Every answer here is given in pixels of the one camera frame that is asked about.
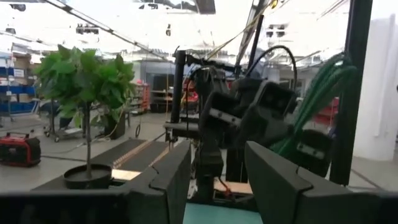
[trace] teal surface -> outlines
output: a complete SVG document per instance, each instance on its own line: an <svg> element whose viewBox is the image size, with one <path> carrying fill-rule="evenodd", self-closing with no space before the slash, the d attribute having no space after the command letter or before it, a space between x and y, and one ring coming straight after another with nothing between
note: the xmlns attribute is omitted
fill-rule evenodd
<svg viewBox="0 0 398 224"><path fill-rule="evenodd" d="M233 208L187 203L183 224L262 224L260 214Z"/></svg>

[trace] portable generator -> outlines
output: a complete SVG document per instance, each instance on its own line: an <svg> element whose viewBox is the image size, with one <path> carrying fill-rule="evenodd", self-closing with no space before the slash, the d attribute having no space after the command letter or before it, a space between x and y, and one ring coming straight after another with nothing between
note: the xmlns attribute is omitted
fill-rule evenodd
<svg viewBox="0 0 398 224"><path fill-rule="evenodd" d="M0 163L3 165L34 166L40 162L41 153L40 140L30 138L29 134L7 133L0 138Z"/></svg>

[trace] potted plant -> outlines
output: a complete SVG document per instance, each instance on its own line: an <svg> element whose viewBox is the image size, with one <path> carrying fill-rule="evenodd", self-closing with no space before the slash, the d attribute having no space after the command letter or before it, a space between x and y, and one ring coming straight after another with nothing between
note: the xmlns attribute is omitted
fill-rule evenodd
<svg viewBox="0 0 398 224"><path fill-rule="evenodd" d="M46 99L58 100L62 116L74 117L75 124L82 124L86 136L86 165L64 173L70 189L101 189L109 187L112 167L91 164L90 124L106 126L110 120L125 122L121 115L126 99L133 92L130 81L134 78L131 63L124 63L122 56L103 60L96 50L82 52L58 46L45 58L35 71L38 92ZM98 114L90 120L90 110Z"/></svg>

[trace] plant stem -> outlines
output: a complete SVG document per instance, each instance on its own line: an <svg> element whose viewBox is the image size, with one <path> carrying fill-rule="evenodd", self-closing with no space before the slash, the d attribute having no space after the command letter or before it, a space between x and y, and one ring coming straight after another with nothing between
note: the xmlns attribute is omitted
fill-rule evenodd
<svg viewBox="0 0 398 224"><path fill-rule="evenodd" d="M91 180L92 173L91 173L91 127L90 127L90 106L91 103L87 103L84 108L84 122L85 122L85 131L86 131L86 143L87 143L87 158L86 158L86 165L87 165L87 179Z"/></svg>

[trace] green cable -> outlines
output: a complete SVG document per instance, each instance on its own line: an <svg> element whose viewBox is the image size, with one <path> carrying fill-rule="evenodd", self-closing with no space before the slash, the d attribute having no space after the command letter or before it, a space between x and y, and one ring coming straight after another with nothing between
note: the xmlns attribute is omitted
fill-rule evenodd
<svg viewBox="0 0 398 224"><path fill-rule="evenodd" d="M337 54L326 61L312 80L298 109L293 122L292 135L272 145L271 150L284 157L297 150L304 125L328 106L334 97L339 96L345 88L349 87L356 75L356 67L344 53Z"/></svg>

